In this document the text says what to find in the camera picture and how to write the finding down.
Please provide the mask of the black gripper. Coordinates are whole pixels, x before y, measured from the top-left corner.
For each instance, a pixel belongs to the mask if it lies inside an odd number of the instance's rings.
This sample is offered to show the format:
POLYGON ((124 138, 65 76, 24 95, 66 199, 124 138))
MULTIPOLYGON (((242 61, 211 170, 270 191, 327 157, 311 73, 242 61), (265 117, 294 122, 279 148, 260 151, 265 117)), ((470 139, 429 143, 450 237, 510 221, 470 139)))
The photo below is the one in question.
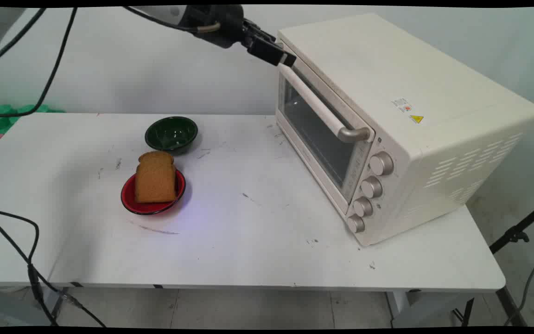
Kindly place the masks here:
POLYGON ((186 6, 180 27, 192 28, 193 36, 227 49, 233 44, 274 66, 292 67, 297 57, 275 44, 276 37, 244 18, 242 6, 186 6))

